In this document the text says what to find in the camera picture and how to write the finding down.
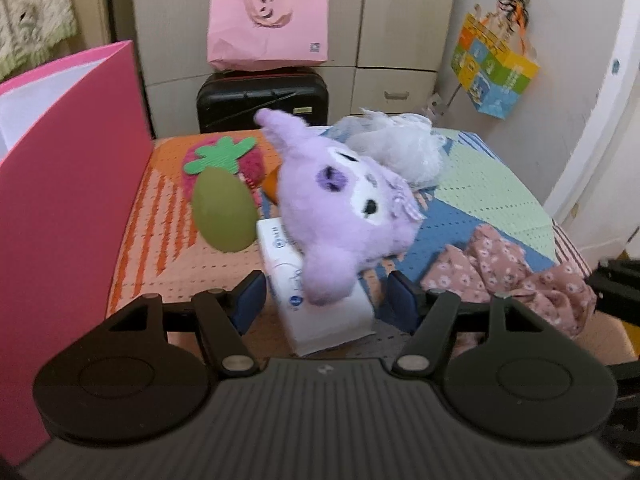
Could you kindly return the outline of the pink floral cloth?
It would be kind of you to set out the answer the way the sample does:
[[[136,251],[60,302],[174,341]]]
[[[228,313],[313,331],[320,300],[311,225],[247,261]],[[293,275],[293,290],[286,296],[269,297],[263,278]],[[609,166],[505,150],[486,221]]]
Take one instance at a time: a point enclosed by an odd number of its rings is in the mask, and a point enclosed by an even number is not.
[[[484,304],[496,292],[506,292],[566,336],[577,337],[597,303],[584,274],[570,262],[535,272],[525,256],[522,246],[493,226],[480,224],[465,248],[445,246],[420,286],[448,290],[472,304]]]

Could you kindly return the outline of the orange soft ball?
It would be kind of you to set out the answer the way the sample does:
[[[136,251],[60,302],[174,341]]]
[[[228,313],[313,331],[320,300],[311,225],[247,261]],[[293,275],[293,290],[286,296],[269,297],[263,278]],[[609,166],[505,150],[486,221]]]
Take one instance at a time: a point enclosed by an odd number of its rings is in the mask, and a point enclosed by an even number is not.
[[[274,168],[265,176],[262,181],[262,192],[270,200],[271,203],[277,205],[278,201],[278,181],[280,167]]]

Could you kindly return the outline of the white door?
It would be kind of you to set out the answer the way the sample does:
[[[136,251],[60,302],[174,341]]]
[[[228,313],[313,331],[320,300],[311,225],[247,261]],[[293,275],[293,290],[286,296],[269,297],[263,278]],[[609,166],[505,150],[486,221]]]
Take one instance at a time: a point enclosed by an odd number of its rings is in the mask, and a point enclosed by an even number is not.
[[[639,231],[639,0],[572,0],[570,154],[544,200],[590,264]]]

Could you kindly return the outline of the white tissue pack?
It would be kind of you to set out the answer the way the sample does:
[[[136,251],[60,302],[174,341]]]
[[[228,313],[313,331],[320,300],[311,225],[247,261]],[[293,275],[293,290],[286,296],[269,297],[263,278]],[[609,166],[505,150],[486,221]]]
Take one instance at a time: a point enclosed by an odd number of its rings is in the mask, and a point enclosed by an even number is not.
[[[303,292],[302,254],[285,235],[281,220],[262,219],[256,232],[271,295],[296,356],[326,351],[374,333],[374,310],[360,285],[336,304],[314,306]]]

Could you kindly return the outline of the black suitcase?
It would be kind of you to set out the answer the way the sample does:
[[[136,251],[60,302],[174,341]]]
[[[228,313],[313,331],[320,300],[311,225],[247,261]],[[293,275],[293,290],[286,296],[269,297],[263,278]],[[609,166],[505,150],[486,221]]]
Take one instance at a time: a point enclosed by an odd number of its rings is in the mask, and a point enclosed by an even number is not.
[[[200,133],[252,130],[261,108],[283,110],[311,126],[328,123],[329,90],[312,68],[225,72],[210,76],[196,97]]]

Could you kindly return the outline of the white fluffy plush toy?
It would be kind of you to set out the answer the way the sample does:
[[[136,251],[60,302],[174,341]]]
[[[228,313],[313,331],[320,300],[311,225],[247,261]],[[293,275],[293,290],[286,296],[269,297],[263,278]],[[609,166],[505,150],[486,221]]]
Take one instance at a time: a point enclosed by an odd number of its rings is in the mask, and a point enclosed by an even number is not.
[[[449,139],[420,114],[363,110],[340,119],[326,136],[399,174],[415,191],[435,186],[447,166]]]

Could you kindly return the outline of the purple plush toy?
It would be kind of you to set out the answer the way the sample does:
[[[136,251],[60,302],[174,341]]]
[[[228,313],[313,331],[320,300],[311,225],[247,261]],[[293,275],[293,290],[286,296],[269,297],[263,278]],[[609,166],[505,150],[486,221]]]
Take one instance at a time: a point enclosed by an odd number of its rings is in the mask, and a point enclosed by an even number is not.
[[[411,247],[424,215],[401,176],[282,110],[262,108],[254,121],[281,159],[280,216],[302,251],[306,300],[335,304],[361,272]]]

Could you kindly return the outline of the patchwork table cover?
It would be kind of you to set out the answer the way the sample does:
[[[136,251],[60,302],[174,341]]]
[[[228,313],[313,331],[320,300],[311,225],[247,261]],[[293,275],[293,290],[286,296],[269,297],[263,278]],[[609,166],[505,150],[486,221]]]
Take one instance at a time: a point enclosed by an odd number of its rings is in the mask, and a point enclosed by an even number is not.
[[[210,247],[194,226],[190,200],[182,187],[182,161],[192,146],[214,136],[177,136],[160,140],[146,166],[130,211],[113,275],[107,312],[114,313],[145,292],[168,302],[186,301],[209,287],[229,289],[262,268],[257,245],[240,252]],[[494,226],[525,249],[534,271],[570,262],[582,273],[588,266],[563,230],[549,217],[518,177],[472,133],[450,130],[447,166],[436,188],[422,190],[416,200],[424,222],[405,254],[387,258],[363,273],[359,285],[374,310],[374,333],[310,356],[388,359],[406,334],[378,319],[386,276],[400,271],[419,281],[446,245],[463,246],[480,223]],[[256,358],[296,356],[285,337],[273,300],[268,300],[245,343]]]

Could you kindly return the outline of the beige wardrobe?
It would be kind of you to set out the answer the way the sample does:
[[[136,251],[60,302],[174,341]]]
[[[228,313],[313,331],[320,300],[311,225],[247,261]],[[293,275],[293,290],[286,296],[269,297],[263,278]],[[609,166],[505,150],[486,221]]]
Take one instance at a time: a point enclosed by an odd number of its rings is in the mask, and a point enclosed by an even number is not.
[[[434,88],[454,0],[329,0],[329,120],[368,108],[411,112]],[[209,0],[134,0],[137,47],[157,136],[198,132]]]

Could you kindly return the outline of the pink storage box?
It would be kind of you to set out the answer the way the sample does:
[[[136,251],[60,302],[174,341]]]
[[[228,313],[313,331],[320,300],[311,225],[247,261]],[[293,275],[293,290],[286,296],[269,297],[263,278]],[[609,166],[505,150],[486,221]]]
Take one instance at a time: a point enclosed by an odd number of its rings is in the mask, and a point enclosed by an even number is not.
[[[59,58],[1,87],[1,455],[47,441],[32,382],[104,319],[153,151],[130,42]]]

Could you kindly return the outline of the pink tote bag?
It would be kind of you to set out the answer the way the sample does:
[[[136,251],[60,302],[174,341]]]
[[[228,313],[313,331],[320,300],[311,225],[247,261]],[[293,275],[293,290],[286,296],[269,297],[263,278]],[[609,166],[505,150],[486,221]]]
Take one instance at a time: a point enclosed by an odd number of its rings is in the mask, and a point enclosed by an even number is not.
[[[329,59],[329,0],[209,0],[207,62],[262,72]]]

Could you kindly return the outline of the strawberry soft pad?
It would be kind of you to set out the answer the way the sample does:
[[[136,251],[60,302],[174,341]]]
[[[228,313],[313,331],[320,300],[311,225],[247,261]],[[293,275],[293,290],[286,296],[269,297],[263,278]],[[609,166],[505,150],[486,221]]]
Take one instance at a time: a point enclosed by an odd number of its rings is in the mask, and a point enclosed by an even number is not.
[[[226,170],[239,178],[259,202],[258,188],[266,177],[265,159],[254,136],[235,139],[230,134],[215,134],[192,146],[182,161],[182,187],[190,200],[196,179],[206,168]]]

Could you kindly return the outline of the colourful hanging gift bag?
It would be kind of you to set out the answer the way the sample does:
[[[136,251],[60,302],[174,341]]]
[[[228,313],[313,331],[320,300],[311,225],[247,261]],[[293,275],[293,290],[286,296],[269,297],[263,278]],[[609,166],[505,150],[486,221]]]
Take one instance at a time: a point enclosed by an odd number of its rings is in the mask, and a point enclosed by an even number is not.
[[[530,0],[497,0],[494,10],[478,4],[465,15],[451,69],[474,108],[507,118],[539,70],[528,36]]]

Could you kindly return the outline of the green egg-shaped soft toy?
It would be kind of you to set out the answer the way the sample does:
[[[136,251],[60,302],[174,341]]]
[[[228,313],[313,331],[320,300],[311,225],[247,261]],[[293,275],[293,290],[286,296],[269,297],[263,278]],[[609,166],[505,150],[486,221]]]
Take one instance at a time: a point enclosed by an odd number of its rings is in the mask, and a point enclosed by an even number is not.
[[[220,252],[240,252],[256,240],[258,211],[253,195],[229,171],[202,171],[192,190],[191,206],[198,232]]]

